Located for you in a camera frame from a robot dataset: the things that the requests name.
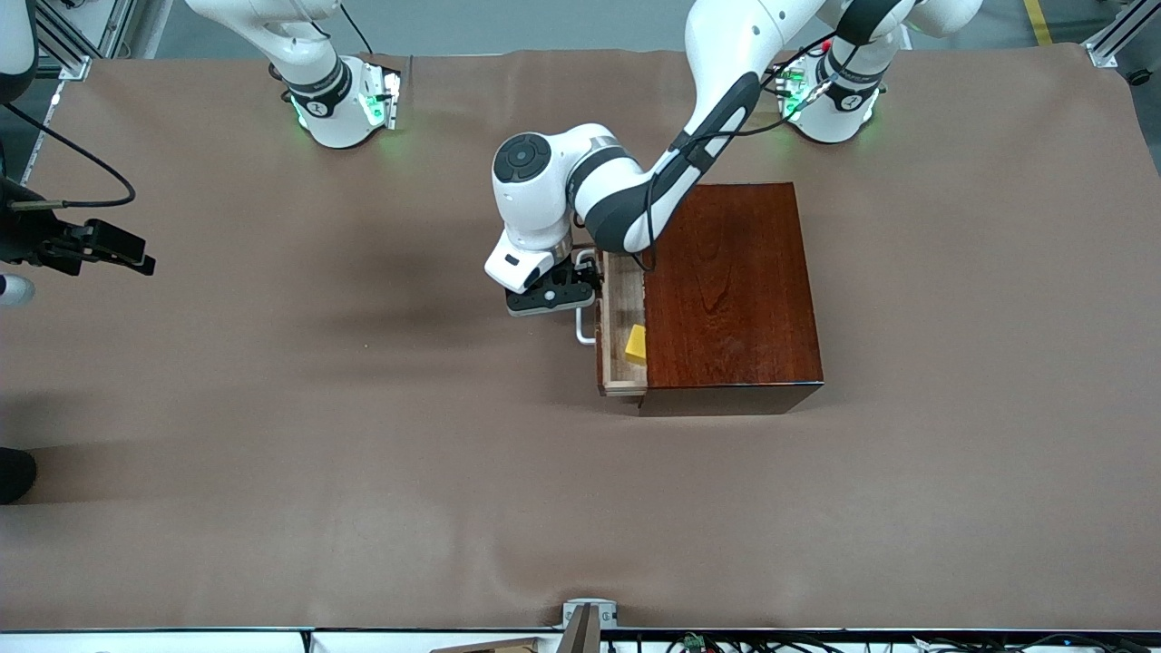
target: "dark brown wood top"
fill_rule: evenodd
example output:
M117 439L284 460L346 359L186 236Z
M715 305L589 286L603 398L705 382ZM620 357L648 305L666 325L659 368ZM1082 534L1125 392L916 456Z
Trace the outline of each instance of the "dark brown wood top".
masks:
M646 274L650 388L822 381L793 184L701 185Z

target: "caster wheel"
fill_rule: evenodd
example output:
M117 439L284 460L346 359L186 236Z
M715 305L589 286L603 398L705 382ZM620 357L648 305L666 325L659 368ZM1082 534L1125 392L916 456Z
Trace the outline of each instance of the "caster wheel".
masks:
M1126 74L1125 79L1128 80L1128 85L1130 86L1140 86L1140 85L1145 84L1146 81L1148 81L1149 78L1152 78L1152 77L1153 77L1153 72L1152 71L1139 70L1139 71L1133 71L1133 72Z

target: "table surface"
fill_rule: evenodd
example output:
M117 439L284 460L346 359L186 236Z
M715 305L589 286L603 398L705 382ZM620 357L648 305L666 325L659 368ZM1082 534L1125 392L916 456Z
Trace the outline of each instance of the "table surface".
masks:
M33 271L2 316L2 444L42 475L0 511L0 626L531 625L576 595L637 625L1156 626L1161 185L1077 46L901 52L856 141L731 145L708 182L795 184L827 386L712 419L601 400L571 315L511 318L482 272L495 148L596 120L651 160L683 55L416 59L406 131L353 151L265 69L65 91L158 274ZM118 192L56 144L31 185Z

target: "open drawer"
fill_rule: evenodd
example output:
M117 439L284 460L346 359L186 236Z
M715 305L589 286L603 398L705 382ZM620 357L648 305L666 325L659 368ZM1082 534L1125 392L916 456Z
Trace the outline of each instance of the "open drawer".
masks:
M642 396L647 367L625 358L634 324L646 323L644 274L628 254L600 252L605 280L597 301L597 379L604 396Z

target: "white cylindrical object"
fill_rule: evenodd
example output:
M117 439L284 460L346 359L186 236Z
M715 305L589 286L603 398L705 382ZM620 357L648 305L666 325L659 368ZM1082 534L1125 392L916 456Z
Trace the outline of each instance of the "white cylindrical object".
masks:
M33 301L36 287L19 274L0 274L0 306L22 306Z

